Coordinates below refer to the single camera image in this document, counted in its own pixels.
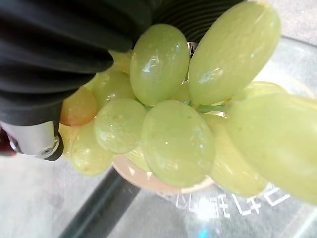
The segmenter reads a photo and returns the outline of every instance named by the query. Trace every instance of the grape stem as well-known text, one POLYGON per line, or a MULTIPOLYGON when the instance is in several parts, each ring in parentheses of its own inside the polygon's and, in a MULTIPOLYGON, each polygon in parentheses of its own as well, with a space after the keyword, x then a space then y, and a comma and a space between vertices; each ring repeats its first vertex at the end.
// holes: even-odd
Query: grape stem
POLYGON ((197 110, 200 113, 208 113, 208 112, 214 112, 214 111, 218 111, 218 112, 223 112, 224 111, 224 104, 221 105, 199 105, 197 110))

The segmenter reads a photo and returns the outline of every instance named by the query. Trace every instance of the dark metal bar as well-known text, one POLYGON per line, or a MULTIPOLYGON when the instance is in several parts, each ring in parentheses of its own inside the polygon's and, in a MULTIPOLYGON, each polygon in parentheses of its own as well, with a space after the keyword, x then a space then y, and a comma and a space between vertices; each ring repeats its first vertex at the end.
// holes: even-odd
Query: dark metal bar
POLYGON ((112 168, 60 238, 107 237, 139 191, 112 168))

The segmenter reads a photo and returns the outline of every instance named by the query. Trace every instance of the grape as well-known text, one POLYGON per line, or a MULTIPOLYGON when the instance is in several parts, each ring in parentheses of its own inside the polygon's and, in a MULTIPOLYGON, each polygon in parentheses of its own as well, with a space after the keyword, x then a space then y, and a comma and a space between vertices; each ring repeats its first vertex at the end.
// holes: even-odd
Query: grape
POLYGON ((75 169, 85 175, 96 175, 107 169, 114 154, 98 145, 94 133, 94 121, 81 127, 71 150, 75 169))
POLYGON ((188 81, 184 82, 182 86, 180 86, 178 92, 172 97, 174 100, 181 101, 183 103, 188 104, 190 101, 189 96, 189 83, 188 81))
POLYGON ((246 88, 232 97, 232 100, 244 100, 246 98, 262 96, 266 94, 284 93, 287 94, 286 89, 283 87, 271 83, 254 81, 251 82, 246 88))
POLYGON ((126 53, 121 53, 109 50, 109 53, 112 55, 114 61, 111 69, 130 74, 130 64, 133 51, 129 50, 126 53))
POLYGON ((95 119, 97 142, 117 154, 138 146, 146 115, 143 105, 132 99, 116 99, 106 104, 95 119))
POLYGON ((96 78, 97 78, 97 75, 95 75, 95 77, 92 80, 90 80, 88 83, 84 84, 83 87, 87 88, 89 92, 92 92, 94 84, 96 82, 96 78))
POLYGON ((185 79, 188 62, 186 38, 177 28, 150 27, 132 55, 130 80, 136 97, 149 106, 170 99, 185 79))
POLYGON ((78 132, 78 127, 65 126, 63 124, 59 124, 59 133, 61 138, 63 139, 64 151, 63 155, 70 158, 71 147, 73 145, 74 139, 78 132))
POLYGON ((262 192, 267 181, 256 173, 232 144, 226 131, 226 118, 202 115, 214 133, 216 159, 210 177, 223 189, 239 196, 251 197, 262 192))
POLYGON ((317 204, 317 100, 271 94, 228 105, 227 129, 245 160, 290 194, 317 204))
POLYGON ((117 98, 135 98, 129 76, 111 69, 97 74, 93 94, 97 100, 98 110, 117 98))
POLYGON ((276 11, 267 3, 242 2, 207 31, 189 65, 195 104, 211 105, 247 86, 272 55, 281 33, 276 11))
POLYGON ((66 98, 60 115, 60 123, 69 126, 79 126, 90 122, 97 113, 97 102, 85 87, 66 98))
POLYGON ((175 100, 158 103, 148 112, 140 145, 151 171, 176 187, 203 181, 215 156, 207 124, 192 107, 175 100))
POLYGON ((143 169, 144 171, 150 171, 140 147, 126 153, 125 155, 139 168, 143 169))

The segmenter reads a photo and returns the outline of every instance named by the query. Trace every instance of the green grape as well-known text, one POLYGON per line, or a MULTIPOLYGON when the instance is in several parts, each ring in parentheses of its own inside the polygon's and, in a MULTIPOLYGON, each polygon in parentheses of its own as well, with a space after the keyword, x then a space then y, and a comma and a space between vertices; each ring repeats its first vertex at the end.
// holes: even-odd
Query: green grape
POLYGON ((116 154, 138 146, 146 115, 143 105, 133 99, 116 99, 107 103, 95 118, 97 142, 116 154))
POLYGON ((94 122, 79 128, 71 148, 71 161, 75 169, 85 175, 96 175, 112 163, 114 154, 96 142, 94 122))
POLYGON ((205 121, 192 107, 175 100, 158 103, 148 112, 140 145, 151 171, 176 187, 203 181, 215 156, 205 121))
POLYGON ((244 88, 239 93, 235 94, 231 99, 232 100, 244 100, 246 98, 262 96, 266 94, 275 94, 275 93, 284 93, 288 92, 283 87, 271 83, 271 82, 261 82, 254 81, 251 82, 246 88, 244 88))
POLYGON ((135 98, 129 76, 111 69, 97 74, 92 92, 97 100, 98 110, 113 99, 135 98))
POLYGON ((267 181, 244 160, 226 131, 227 119, 217 115, 202 115, 214 133, 216 158, 210 177, 223 189, 239 196, 252 197, 262 192, 267 181))
POLYGON ((109 50, 109 53, 113 57, 113 66, 111 69, 130 74, 130 64, 133 51, 129 50, 128 52, 121 53, 109 50))
POLYGON ((195 104, 211 105, 247 86, 272 55, 281 22, 268 4, 242 2, 207 31, 189 65, 189 90, 195 104))
POLYGON ((59 124, 59 133, 61 138, 63 139, 64 151, 63 155, 67 158, 70 158, 71 155, 71 147, 73 145, 74 139, 78 132, 79 127, 71 127, 65 126, 63 124, 59 124))
POLYGON ((187 41, 177 28, 151 26, 133 50, 130 80, 136 97, 149 106, 170 99, 185 79, 188 62, 187 41))
POLYGON ((94 84, 96 82, 96 78, 97 78, 97 75, 95 75, 95 77, 90 80, 88 83, 86 83, 84 85, 85 88, 87 88, 90 92, 92 92, 93 88, 94 88, 94 84))
POLYGON ((144 171, 150 171, 140 147, 126 153, 125 155, 139 168, 143 169, 144 171))
POLYGON ((228 133, 269 182, 317 204, 317 100, 271 94, 226 109, 228 133))
POLYGON ((173 100, 178 100, 183 103, 188 104, 190 101, 189 96, 189 83, 188 81, 184 82, 182 86, 180 86, 178 92, 172 97, 173 100))
POLYGON ((97 113, 97 102, 92 93, 81 87, 63 102, 60 123, 80 126, 89 123, 97 113))

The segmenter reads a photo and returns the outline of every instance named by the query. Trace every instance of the gray floor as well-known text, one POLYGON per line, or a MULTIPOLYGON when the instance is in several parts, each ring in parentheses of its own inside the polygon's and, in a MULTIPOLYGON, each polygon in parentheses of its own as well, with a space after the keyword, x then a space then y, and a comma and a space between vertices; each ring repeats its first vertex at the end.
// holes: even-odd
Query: gray floor
POLYGON ((316 0, 266 0, 278 10, 283 34, 317 45, 316 0))

